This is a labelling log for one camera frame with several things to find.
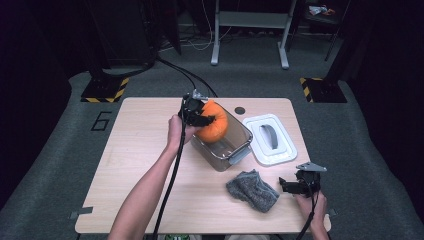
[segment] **person's arm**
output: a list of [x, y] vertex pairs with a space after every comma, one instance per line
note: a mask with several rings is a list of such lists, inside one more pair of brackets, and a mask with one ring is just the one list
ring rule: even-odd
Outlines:
[[[187, 143], [198, 128], [187, 126]], [[115, 218], [108, 239], [142, 239], [159, 202], [162, 190], [174, 161], [182, 131], [181, 119], [174, 115], [169, 120], [168, 141], [155, 164], [128, 194]]]
[[[328, 240], [327, 230], [324, 227], [324, 217], [327, 210], [327, 198], [322, 194], [321, 191], [315, 193], [313, 198], [318, 201], [314, 210], [314, 218], [312, 219], [309, 229], [311, 230], [314, 240]], [[302, 215], [305, 219], [308, 219], [309, 214], [312, 210], [312, 201], [311, 198], [305, 198], [302, 195], [294, 195], [297, 203], [299, 204]]]

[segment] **gray towel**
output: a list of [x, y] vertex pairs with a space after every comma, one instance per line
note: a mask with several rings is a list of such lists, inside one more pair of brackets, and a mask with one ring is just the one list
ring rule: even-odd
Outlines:
[[248, 202], [252, 208], [263, 213], [268, 212], [280, 196], [269, 184], [262, 181], [255, 169], [241, 172], [227, 182], [226, 186], [231, 196]]

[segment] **gray carpet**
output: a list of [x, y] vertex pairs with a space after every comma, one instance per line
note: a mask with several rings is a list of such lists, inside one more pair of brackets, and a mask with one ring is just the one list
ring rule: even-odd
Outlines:
[[[299, 78], [324, 77], [340, 41], [330, 60], [324, 62], [327, 41], [297, 37], [288, 53], [290, 69], [285, 71], [279, 63], [278, 40], [260, 37], [227, 41], [221, 46], [216, 67], [210, 65], [212, 46], [204, 51], [183, 47], [181, 56], [171, 49], [160, 52], [160, 56], [205, 79], [219, 97], [292, 101], [311, 160], [328, 168], [322, 174], [322, 188], [329, 208], [338, 213], [331, 219], [333, 239], [422, 239], [423, 224], [403, 185], [370, 141], [360, 108], [346, 82], [339, 82], [348, 100], [345, 104], [308, 103], [303, 94]], [[77, 238], [76, 220], [68, 217], [83, 204], [122, 103], [122, 99], [118, 103], [80, 102], [89, 80], [88, 73], [69, 80], [72, 96], [68, 107], [0, 212], [0, 239]], [[198, 82], [196, 85], [207, 94], [204, 86]], [[123, 98], [181, 97], [189, 91], [191, 83], [183, 75], [156, 63], [152, 69], [130, 78]], [[106, 131], [91, 131], [101, 111], [112, 112], [102, 115], [110, 119]], [[104, 238], [104, 234], [80, 236]]]

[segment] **orange toy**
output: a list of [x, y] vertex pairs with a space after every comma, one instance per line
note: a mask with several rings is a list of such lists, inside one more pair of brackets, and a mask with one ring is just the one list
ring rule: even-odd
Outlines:
[[215, 116], [215, 120], [197, 131], [196, 136], [206, 143], [214, 143], [221, 140], [228, 129], [228, 119], [225, 110], [212, 99], [205, 103], [202, 110], [202, 116]]

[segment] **hand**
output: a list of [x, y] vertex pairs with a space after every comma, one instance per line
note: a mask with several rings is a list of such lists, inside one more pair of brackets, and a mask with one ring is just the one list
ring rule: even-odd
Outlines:
[[[308, 219], [312, 210], [311, 198], [306, 198], [299, 194], [295, 194], [294, 197], [299, 204], [303, 217], [305, 220]], [[324, 227], [324, 217], [327, 211], [327, 198], [321, 191], [315, 193], [313, 198], [316, 200], [316, 206], [314, 210], [314, 218], [310, 225], [312, 235], [314, 236], [314, 239], [328, 239], [328, 235]]]
[[[182, 120], [178, 115], [173, 115], [171, 119], [169, 119], [168, 123], [168, 147], [178, 148], [181, 139]], [[201, 127], [193, 127], [187, 125], [185, 129], [186, 136], [184, 144], [190, 141], [190, 139], [193, 137], [193, 134], [200, 129]]]

